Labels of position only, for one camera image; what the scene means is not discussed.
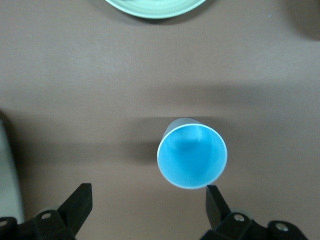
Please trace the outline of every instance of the paper cup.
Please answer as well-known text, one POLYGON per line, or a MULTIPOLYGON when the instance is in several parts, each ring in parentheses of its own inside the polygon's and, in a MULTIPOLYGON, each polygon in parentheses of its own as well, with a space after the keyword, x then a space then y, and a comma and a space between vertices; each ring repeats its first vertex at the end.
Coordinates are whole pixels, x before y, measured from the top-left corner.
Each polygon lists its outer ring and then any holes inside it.
POLYGON ((215 181, 227 164, 227 147, 211 127, 192 118, 174 120, 157 151, 160 172, 171 184, 199 189, 215 181))

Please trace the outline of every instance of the cup rim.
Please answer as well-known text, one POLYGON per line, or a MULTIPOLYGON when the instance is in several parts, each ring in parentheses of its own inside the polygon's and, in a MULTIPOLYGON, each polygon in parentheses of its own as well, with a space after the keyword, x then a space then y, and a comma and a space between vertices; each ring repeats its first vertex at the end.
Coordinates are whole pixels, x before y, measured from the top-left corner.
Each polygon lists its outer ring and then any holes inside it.
POLYGON ((226 165, 227 165, 227 160, 228 160, 228 150, 227 150, 227 146, 226 146, 226 143, 224 141, 224 139, 221 137, 221 135, 216 131, 214 130, 213 128, 207 126, 207 125, 204 125, 202 123, 187 123, 187 124, 182 124, 180 126, 177 126, 175 128, 173 128, 171 131, 169 131, 166 135, 163 136, 159 146, 158 146, 158 149, 157 149, 157 153, 156 153, 156 161, 157 161, 157 165, 158 165, 158 168, 161 172, 161 174, 163 175, 163 177, 169 182, 171 183, 172 185, 176 186, 176 187, 179 187, 179 188, 182 188, 182 189, 200 189, 200 188, 203 188, 203 187, 206 187, 208 184, 211 184, 212 182, 214 182, 215 180, 217 180, 221 174, 223 173, 223 171, 225 170, 226 168, 226 165), (205 182, 203 184, 200 184, 200 185, 195 185, 195 186, 189 186, 189 185, 182 185, 182 184, 177 184, 173 181, 171 181, 170 179, 167 178, 167 176, 162 172, 161 168, 160 168, 160 165, 159 165, 159 152, 160 152, 160 149, 164 143, 164 141, 167 139, 167 137, 173 133, 174 131, 178 130, 178 129, 181 129, 181 128, 185 128, 185 127, 188 127, 188 126, 199 126, 199 127, 203 127, 203 128, 207 128, 208 130, 212 131, 216 136, 218 136, 218 138, 221 140, 221 142, 223 143, 223 150, 225 152, 225 158, 223 159, 224 163, 223 163, 223 166, 222 168, 220 169, 219 173, 217 175, 215 175, 210 181, 208 182, 205 182))

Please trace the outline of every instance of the table surface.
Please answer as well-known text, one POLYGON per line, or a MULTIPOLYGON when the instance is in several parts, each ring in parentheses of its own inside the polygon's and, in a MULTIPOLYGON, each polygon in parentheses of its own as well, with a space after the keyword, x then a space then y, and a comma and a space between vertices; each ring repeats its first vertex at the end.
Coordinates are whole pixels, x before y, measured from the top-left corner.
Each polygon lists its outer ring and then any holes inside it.
POLYGON ((320 9, 315 0, 207 0, 164 20, 104 0, 0 1, 0 110, 10 120, 27 218, 80 183, 80 240, 196 240, 205 189, 169 184, 167 125, 216 129, 229 206, 320 235, 320 9))

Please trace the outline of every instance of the screw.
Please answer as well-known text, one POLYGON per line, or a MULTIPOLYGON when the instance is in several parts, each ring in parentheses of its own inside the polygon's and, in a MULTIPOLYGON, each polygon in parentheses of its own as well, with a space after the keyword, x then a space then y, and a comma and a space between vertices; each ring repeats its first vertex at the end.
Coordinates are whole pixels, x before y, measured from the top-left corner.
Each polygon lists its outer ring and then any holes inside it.
POLYGON ((47 212, 47 213, 45 213, 45 214, 43 214, 43 215, 41 216, 41 219, 44 220, 44 219, 48 219, 48 218, 50 218, 50 217, 51 217, 51 213, 50 213, 50 212, 47 212))
POLYGON ((235 220, 237 220, 238 222, 243 222, 245 220, 244 216, 240 215, 240 214, 236 214, 233 216, 235 220))
POLYGON ((281 223, 281 222, 278 222, 276 225, 276 228, 279 229, 280 231, 283 231, 283 232, 287 232, 289 231, 289 228, 287 227, 287 225, 281 223))
POLYGON ((8 224, 7 220, 0 221, 0 228, 7 225, 7 224, 8 224))

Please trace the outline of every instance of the green plate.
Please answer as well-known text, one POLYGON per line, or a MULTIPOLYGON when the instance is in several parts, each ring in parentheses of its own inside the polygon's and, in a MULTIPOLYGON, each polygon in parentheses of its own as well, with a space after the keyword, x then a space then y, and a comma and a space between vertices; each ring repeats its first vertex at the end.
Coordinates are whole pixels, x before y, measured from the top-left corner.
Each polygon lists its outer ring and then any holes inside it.
POLYGON ((206 0, 106 0, 115 8, 140 18, 166 19, 198 7, 206 0))

